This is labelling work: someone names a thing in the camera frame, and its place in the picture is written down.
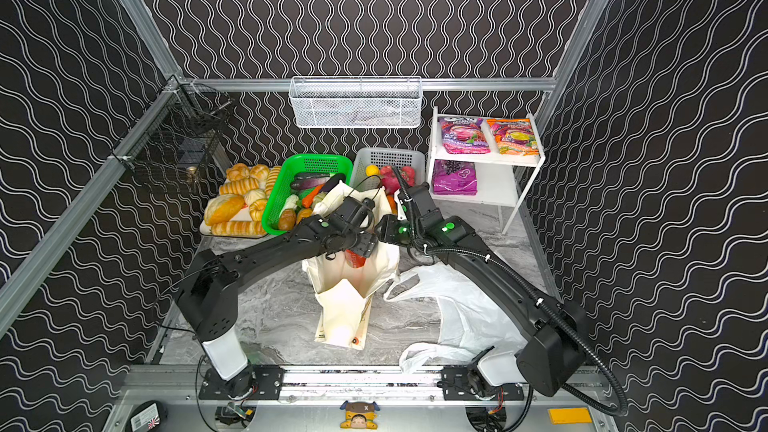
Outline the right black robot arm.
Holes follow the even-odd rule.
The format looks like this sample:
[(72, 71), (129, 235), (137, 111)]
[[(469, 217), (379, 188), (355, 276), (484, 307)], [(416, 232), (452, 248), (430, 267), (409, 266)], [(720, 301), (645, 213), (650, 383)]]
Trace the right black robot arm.
[[(597, 354), (590, 340), (592, 325), (585, 310), (561, 302), (535, 287), (499, 255), (465, 220), (444, 217), (426, 183), (403, 191), (405, 218), (386, 214), (375, 226), (384, 243), (414, 248), (457, 270), (482, 290), (515, 324), (526, 340), (514, 354), (525, 381), (545, 396), (564, 390), (606, 415), (623, 417), (628, 398), (616, 375)], [(614, 404), (601, 403), (568, 383), (590, 362), (616, 395)]]

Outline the red soda can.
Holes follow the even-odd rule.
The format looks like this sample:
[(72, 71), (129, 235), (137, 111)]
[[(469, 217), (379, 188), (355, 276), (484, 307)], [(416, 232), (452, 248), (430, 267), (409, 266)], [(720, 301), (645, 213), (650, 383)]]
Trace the red soda can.
[(366, 263), (366, 258), (351, 251), (351, 250), (345, 250), (344, 251), (344, 259), (345, 263), (348, 267), (352, 269), (360, 269), (362, 268)]

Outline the cream canvas tote bag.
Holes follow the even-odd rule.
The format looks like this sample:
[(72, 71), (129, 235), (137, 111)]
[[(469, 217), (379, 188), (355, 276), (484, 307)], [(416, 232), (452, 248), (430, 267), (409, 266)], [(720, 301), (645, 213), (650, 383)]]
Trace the cream canvas tote bag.
[(365, 347), (374, 293), (398, 273), (400, 249), (378, 244), (360, 267), (353, 267), (340, 252), (331, 260), (321, 255), (304, 260), (307, 274), (322, 307), (315, 335), (317, 342), (361, 350)]

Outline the purple candy bag top shelf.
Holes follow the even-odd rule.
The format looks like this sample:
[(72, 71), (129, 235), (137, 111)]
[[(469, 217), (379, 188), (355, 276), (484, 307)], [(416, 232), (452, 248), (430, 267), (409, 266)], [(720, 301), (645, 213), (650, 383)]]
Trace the purple candy bag top shelf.
[(482, 131), (483, 120), (471, 117), (438, 119), (443, 147), (449, 154), (487, 154), (490, 146)]

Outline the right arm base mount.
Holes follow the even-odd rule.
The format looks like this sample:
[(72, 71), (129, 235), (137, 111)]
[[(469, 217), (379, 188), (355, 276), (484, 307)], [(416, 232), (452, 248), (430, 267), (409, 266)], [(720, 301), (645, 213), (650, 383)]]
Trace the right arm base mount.
[(500, 393), (505, 400), (522, 401), (525, 397), (523, 388), (517, 384), (493, 386), (476, 368), (468, 366), (445, 366), (437, 386), (446, 401), (498, 401)]

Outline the purple snack bag shelf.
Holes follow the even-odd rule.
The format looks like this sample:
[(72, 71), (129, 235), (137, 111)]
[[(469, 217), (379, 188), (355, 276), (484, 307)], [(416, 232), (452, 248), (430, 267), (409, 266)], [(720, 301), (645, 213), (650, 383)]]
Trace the purple snack bag shelf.
[(437, 159), (434, 163), (432, 191), (436, 195), (475, 196), (475, 165), (472, 162)]

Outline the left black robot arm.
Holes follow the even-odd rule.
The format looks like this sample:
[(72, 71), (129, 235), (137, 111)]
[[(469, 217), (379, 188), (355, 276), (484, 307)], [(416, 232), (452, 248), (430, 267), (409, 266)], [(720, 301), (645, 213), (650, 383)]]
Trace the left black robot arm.
[(237, 383), (250, 376), (250, 361), (235, 333), (239, 293), (303, 260), (346, 250), (371, 254), (378, 242), (367, 230), (374, 224), (374, 208), (370, 198), (346, 196), (327, 217), (311, 215), (291, 231), (239, 251), (206, 250), (190, 267), (175, 301), (219, 379)]

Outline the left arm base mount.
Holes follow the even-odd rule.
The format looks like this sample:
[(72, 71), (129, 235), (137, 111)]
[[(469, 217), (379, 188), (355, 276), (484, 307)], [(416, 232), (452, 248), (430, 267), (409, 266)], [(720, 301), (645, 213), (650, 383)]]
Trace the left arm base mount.
[(204, 375), (198, 398), (201, 400), (277, 400), (286, 370), (275, 365), (250, 365), (229, 380), (214, 368)]

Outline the white plastic grocery bag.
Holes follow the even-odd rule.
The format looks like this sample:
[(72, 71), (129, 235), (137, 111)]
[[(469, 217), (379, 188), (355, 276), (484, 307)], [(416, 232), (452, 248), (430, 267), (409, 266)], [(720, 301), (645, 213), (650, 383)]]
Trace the white plastic grocery bag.
[(418, 266), (402, 273), (384, 293), (387, 302), (434, 299), (440, 311), (435, 342), (415, 342), (399, 358), (400, 369), (414, 373), (434, 360), (466, 364), (491, 346), (517, 352), (527, 340), (512, 320), (476, 284), (442, 264)]

